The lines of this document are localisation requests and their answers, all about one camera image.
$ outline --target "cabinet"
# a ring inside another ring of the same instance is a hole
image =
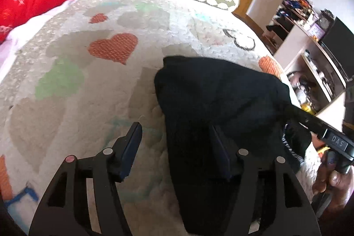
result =
[[[287,75],[301,72],[315,84],[310,98],[312,103],[316,103],[316,116],[341,131],[346,81],[321,44],[299,23],[286,21],[291,22],[290,29],[278,23],[286,33],[284,39],[274,31],[265,31],[263,37],[272,40],[274,58]],[[331,84],[330,91],[323,82],[323,76]]]
[[[309,30],[314,21],[312,14],[305,18],[295,9],[286,6],[283,0],[267,26],[267,30],[263,33],[266,47],[274,55],[295,24]]]

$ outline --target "yellow object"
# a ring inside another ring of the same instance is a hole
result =
[[[327,150],[329,150],[329,149],[330,149],[330,148],[327,147],[327,146],[322,147],[321,149],[319,149],[319,150],[317,151],[318,157],[319,157],[319,158],[322,158],[322,157],[323,157],[323,154],[324,154]]]
[[[301,109],[310,113],[311,115],[315,115],[316,112],[312,109],[311,105],[308,102],[305,102],[301,105]]]

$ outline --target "orange heart pattern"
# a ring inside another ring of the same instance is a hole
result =
[[[280,79],[280,76],[283,72],[282,68],[278,65],[278,63],[270,58],[268,55],[262,57],[258,61],[258,65],[262,69],[263,72],[273,74],[274,76],[278,77]]]
[[[107,19],[108,19],[108,16],[106,16],[103,13],[98,13],[91,18],[89,23],[102,23],[102,22],[106,21]]]
[[[131,33],[119,33],[111,39],[100,39],[90,44],[91,55],[113,62],[126,64],[128,58],[138,44],[138,38]]]
[[[4,155],[1,155],[0,157],[0,191],[3,200],[6,201],[12,199],[12,187],[6,170]]]

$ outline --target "finger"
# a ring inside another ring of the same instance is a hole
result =
[[[314,193],[314,195],[318,194],[318,193],[322,193],[325,192],[327,188],[327,183],[325,181],[323,182],[315,182],[312,185],[312,192]]]
[[[325,143],[318,139],[317,134],[311,132],[311,139],[313,146],[317,149],[325,145]]]
[[[320,165],[320,167],[318,168],[317,171],[317,177],[316,177],[316,182],[324,182],[327,179],[327,167],[326,165],[323,163]]]
[[[323,156],[321,158],[321,162],[322,163],[327,163],[327,155],[328,155],[328,150],[326,150],[324,153],[323,153]]]
[[[353,174],[351,171],[347,174],[340,174],[337,171],[333,171],[330,174],[329,183],[331,186],[339,189],[339,190],[347,190],[349,188],[349,184],[352,181]]]
[[[327,167],[323,163],[317,171],[316,181],[312,186],[312,192],[316,195],[317,193],[324,192],[326,190],[327,184]]]
[[[327,173],[329,174],[334,171],[337,163],[337,154],[334,151],[329,151],[327,154]]]

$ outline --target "clothes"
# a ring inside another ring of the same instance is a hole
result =
[[[313,3],[311,0],[283,0],[283,5],[288,9],[295,10],[305,19],[308,19],[311,14],[315,13],[312,9]],[[294,16],[291,19],[297,21],[298,17],[295,13],[293,14]]]
[[[294,172],[299,162],[282,142],[291,104],[288,86],[275,76],[211,58],[171,56],[155,76],[165,114],[169,169],[187,232],[222,234],[240,178],[221,179],[208,128],[220,125],[240,148],[272,161],[283,156]],[[311,137],[293,137],[293,152],[304,157]]]
[[[288,33],[284,29],[282,29],[279,25],[267,25],[266,28],[268,31],[274,31],[275,34],[278,35],[279,38],[283,41],[288,36]]]
[[[277,22],[278,22],[279,24],[281,24],[287,31],[291,31],[292,28],[294,27],[294,24],[291,23],[291,22],[288,21],[288,20],[285,20],[284,17],[278,18],[278,19],[277,19]]]

